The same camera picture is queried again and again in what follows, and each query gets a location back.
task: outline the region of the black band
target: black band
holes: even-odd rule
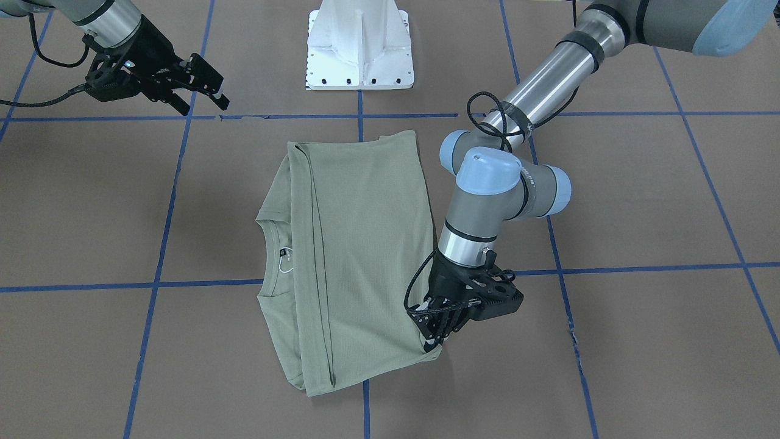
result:
[[[601,3],[594,3],[593,5],[588,6],[585,10],[587,11],[588,9],[602,11],[603,13],[612,17],[612,19],[618,24],[618,26],[620,26],[620,29],[623,31],[623,38],[625,41],[623,48],[629,45],[629,39],[631,39],[631,28],[629,27],[629,22],[627,22],[626,18],[623,17],[623,14],[611,6],[602,5]]]
[[[106,11],[108,11],[108,8],[112,7],[114,5],[114,0],[105,0],[105,2],[97,8],[97,11],[91,13],[87,18],[83,18],[79,21],[74,21],[73,24],[77,26],[83,26],[85,24],[92,23],[95,21],[96,18],[103,15]]]
[[[452,224],[448,223],[446,219],[445,219],[444,225],[445,225],[445,227],[447,227],[447,230],[449,230],[449,231],[453,232],[454,234],[460,236],[461,238],[467,239],[469,241],[474,241],[474,242],[493,242],[493,241],[496,240],[496,238],[498,238],[497,236],[494,236],[494,237],[477,237],[477,236],[471,236],[469,234],[464,234],[462,231],[460,231],[460,230],[456,229],[455,227],[453,227]]]
[[[511,102],[502,101],[501,107],[504,109],[504,114],[509,116],[511,120],[513,120],[517,127],[523,132],[523,138],[530,137],[531,133],[534,132],[534,123],[531,122],[530,119],[528,119],[528,116],[526,113],[514,106]]]
[[[636,11],[636,39],[643,45],[647,44],[644,39],[644,15],[647,13],[647,4],[650,0],[642,0],[639,4],[639,10]]]
[[[593,57],[593,61],[595,64],[593,68],[593,72],[598,70],[598,67],[601,65],[602,62],[604,62],[604,58],[605,58],[604,48],[602,48],[601,45],[598,44],[598,41],[596,41],[596,39],[591,37],[590,35],[582,32],[581,30],[574,30],[566,34],[566,36],[563,37],[563,39],[558,44],[567,41],[578,44],[583,48],[585,48],[585,50],[590,52],[590,56]]]

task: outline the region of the green fabric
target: green fabric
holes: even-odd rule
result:
[[[308,396],[438,357],[403,308],[434,247],[413,131],[364,143],[288,143],[257,215],[257,296],[287,380]],[[282,258],[282,248],[292,258]],[[420,303],[428,271],[410,303]]]

